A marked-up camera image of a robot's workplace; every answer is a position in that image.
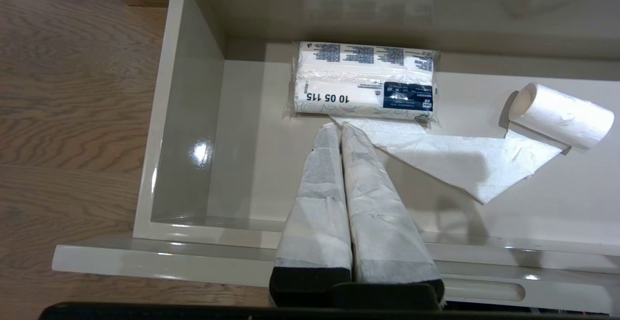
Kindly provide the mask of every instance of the drawer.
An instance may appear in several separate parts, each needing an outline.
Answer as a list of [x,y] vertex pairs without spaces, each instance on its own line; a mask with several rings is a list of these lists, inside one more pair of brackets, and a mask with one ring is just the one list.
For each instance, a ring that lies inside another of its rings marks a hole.
[[[329,122],[285,112],[292,40],[440,49],[432,132],[503,137],[508,97],[532,81],[620,113],[620,14],[607,4],[618,0],[169,0],[133,232],[59,245],[53,269],[267,286]],[[380,156],[448,300],[613,313],[618,148],[614,125],[485,206]]]

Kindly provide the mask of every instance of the toilet paper roll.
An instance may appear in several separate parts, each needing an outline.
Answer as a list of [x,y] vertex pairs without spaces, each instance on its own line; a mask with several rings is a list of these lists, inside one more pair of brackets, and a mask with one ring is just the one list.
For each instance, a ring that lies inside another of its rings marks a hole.
[[530,83],[514,99],[509,119],[560,142],[588,149],[607,135],[614,113],[590,101]]

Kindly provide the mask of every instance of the toilet paper sheet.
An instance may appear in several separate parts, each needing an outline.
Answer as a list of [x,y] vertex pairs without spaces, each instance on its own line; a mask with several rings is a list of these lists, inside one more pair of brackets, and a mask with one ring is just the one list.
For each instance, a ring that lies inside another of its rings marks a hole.
[[296,112],[432,119],[436,51],[300,42]]
[[426,245],[370,140],[348,123],[342,129],[342,161],[355,280],[391,284],[440,280]]
[[276,252],[276,267],[352,267],[339,130],[325,124],[308,155]]
[[[549,90],[553,93],[545,92],[551,93],[552,98],[543,100],[541,98],[545,97],[545,94],[540,93],[536,96],[536,99],[540,100],[532,104],[535,108],[525,108],[527,113],[523,115],[527,118],[511,119],[514,122],[523,122],[525,126],[543,125],[549,129],[540,127],[538,130],[545,132],[547,136],[569,135],[559,140],[582,145],[592,145],[592,142],[584,140],[600,140],[611,128],[613,113],[591,102],[565,95],[567,97],[560,97],[560,100],[568,99],[566,103],[572,106],[583,105],[572,109],[571,117],[567,118],[567,110],[558,106],[555,93],[559,92]],[[598,111],[593,112],[592,108],[598,108]],[[538,117],[541,110],[546,113],[544,117]],[[592,118],[596,113],[600,117]],[[454,137],[428,135],[420,124],[411,122],[334,116],[332,119],[340,125],[348,122],[358,127],[376,147],[445,183],[465,190],[482,204],[488,203],[521,179],[533,175],[568,147],[557,147],[529,139],[512,130],[507,131],[504,139]]]

